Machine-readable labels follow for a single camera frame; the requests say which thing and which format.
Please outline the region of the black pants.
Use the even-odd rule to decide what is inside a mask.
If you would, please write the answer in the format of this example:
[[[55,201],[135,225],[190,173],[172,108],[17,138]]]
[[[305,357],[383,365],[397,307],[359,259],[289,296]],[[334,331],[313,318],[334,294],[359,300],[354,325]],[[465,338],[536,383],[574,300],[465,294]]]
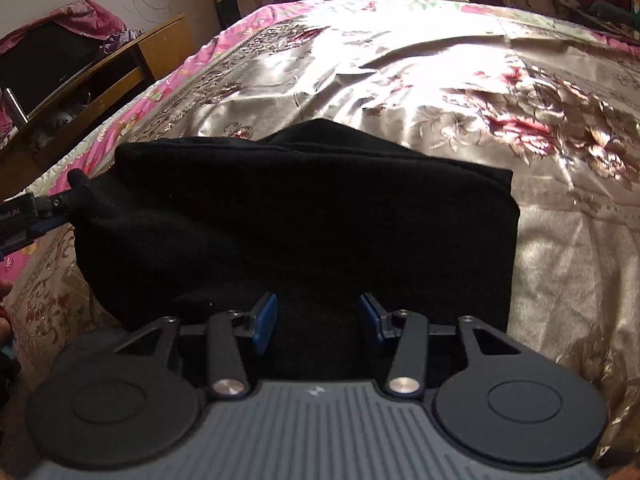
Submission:
[[[509,170],[411,151],[315,119],[262,140],[124,143],[67,177],[76,261],[118,322],[247,304],[276,292],[437,322],[509,319],[520,210]]]

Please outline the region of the wooden TV cabinet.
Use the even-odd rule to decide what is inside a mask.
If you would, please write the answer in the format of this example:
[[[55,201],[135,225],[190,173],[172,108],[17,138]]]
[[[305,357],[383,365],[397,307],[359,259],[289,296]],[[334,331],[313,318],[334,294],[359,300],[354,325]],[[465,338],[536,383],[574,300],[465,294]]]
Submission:
[[[62,84],[3,145],[1,197],[6,200],[35,181],[100,122],[193,52],[188,22],[179,14]]]

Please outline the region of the steel thermos bottle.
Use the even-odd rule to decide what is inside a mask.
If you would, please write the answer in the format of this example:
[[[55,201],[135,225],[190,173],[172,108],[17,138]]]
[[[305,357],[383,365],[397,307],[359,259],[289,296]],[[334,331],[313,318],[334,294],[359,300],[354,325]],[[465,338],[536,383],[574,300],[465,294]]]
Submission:
[[[24,110],[21,108],[20,103],[17,101],[14,92],[10,88],[2,89],[2,100],[6,107],[6,112],[11,117],[14,126],[17,129],[23,128],[24,125],[28,123],[28,118]]]

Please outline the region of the black television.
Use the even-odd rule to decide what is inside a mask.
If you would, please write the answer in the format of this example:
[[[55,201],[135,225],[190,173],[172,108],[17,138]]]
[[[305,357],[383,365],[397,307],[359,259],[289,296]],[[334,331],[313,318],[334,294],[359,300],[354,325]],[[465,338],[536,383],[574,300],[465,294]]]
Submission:
[[[93,63],[103,40],[77,35],[49,22],[26,32],[1,55],[1,85],[29,115],[66,80]]]

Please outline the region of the pink cloth over TV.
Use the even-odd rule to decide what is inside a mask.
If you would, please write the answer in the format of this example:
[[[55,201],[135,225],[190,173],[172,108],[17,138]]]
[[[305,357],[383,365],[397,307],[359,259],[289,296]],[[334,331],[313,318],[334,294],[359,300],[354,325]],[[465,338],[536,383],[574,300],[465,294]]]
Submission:
[[[9,32],[1,39],[1,53],[13,49],[29,32],[55,24],[76,36],[96,40],[102,52],[112,53],[129,41],[144,34],[142,29],[129,28],[123,20],[92,0],[75,0],[49,14]]]

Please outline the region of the clutter pile on nightstand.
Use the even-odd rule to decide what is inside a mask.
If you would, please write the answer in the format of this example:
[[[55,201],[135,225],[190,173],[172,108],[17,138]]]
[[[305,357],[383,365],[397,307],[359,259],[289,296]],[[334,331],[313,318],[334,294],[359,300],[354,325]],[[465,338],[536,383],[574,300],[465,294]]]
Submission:
[[[554,0],[569,21],[639,41],[639,0]]]

